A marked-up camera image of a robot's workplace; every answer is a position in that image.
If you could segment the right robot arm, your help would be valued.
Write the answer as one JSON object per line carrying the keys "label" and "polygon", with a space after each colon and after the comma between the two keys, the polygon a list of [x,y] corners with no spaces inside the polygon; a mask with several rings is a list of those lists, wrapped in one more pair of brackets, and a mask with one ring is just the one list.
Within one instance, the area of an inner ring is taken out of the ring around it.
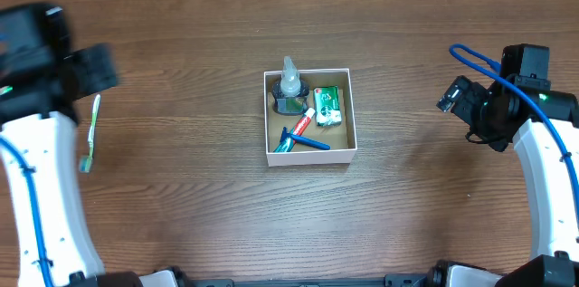
{"label": "right robot arm", "polygon": [[554,91],[550,52],[528,43],[504,48],[500,61],[464,44],[450,46],[457,61],[493,80],[484,87],[457,77],[437,106],[469,130],[470,143],[497,152],[513,147],[524,174],[531,216],[529,262],[499,275],[441,260],[421,286],[575,286],[578,283],[578,99]]}

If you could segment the blue disposable razor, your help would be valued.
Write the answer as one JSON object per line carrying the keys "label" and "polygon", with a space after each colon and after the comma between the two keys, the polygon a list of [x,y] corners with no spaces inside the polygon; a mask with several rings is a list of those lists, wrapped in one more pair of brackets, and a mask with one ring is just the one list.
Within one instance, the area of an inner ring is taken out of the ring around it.
{"label": "blue disposable razor", "polygon": [[309,146],[312,148],[317,148],[317,149],[321,149],[321,150],[330,150],[329,145],[322,143],[322,142],[315,141],[313,139],[305,138],[305,137],[302,137],[300,135],[295,135],[293,133],[290,133],[286,127],[284,127],[282,132],[281,132],[280,141],[283,141],[284,139],[292,139],[296,143],[299,143],[299,144],[302,144],[305,146]]}

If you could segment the green Dettol soap pack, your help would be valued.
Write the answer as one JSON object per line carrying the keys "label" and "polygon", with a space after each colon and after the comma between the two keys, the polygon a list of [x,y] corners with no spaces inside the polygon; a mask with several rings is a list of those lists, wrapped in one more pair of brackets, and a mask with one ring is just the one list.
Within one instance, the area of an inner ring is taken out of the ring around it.
{"label": "green Dettol soap pack", "polygon": [[316,123],[320,127],[338,126],[342,122],[337,86],[314,89]]}

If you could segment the green white toothbrush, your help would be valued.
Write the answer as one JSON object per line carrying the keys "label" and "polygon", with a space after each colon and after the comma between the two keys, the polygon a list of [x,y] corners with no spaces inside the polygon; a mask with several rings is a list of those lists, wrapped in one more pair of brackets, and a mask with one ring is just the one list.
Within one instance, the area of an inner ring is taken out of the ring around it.
{"label": "green white toothbrush", "polygon": [[100,102],[101,102],[101,95],[97,94],[94,98],[91,108],[91,121],[90,127],[87,134],[87,143],[89,147],[89,153],[85,156],[82,156],[79,163],[79,171],[81,173],[90,173],[92,163],[94,160],[94,149],[95,149],[95,133],[96,133],[96,125],[98,121],[98,116],[100,112]]}

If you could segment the Colgate toothpaste tube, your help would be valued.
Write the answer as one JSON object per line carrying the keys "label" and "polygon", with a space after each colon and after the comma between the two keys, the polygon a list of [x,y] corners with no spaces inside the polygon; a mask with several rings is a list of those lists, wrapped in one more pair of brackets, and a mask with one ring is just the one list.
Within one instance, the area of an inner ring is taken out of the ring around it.
{"label": "Colgate toothpaste tube", "polygon": [[[296,123],[296,125],[289,131],[289,133],[297,136],[301,136],[306,130],[310,122],[312,121],[316,111],[313,108],[309,108],[302,118]],[[280,144],[274,149],[274,153],[284,153],[292,151],[296,142],[292,138],[283,138],[280,140]]]}

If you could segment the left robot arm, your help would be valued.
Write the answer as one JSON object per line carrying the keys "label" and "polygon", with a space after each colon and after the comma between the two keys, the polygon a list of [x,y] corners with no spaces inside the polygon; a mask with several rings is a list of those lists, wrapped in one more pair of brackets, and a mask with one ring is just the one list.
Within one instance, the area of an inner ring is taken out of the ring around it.
{"label": "left robot arm", "polygon": [[64,11],[38,2],[1,12],[1,159],[18,235],[20,286],[139,286],[106,273],[77,179],[76,100],[119,82],[105,43],[74,50]]}

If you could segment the blue mouthwash spray bottle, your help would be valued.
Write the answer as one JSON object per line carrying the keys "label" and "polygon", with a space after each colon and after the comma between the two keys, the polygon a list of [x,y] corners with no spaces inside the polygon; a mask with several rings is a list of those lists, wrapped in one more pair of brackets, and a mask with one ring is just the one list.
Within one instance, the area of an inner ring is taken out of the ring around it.
{"label": "blue mouthwash spray bottle", "polygon": [[301,115],[308,109],[309,85],[300,78],[289,56],[284,57],[281,78],[274,82],[271,93],[274,98],[273,109],[280,115]]}

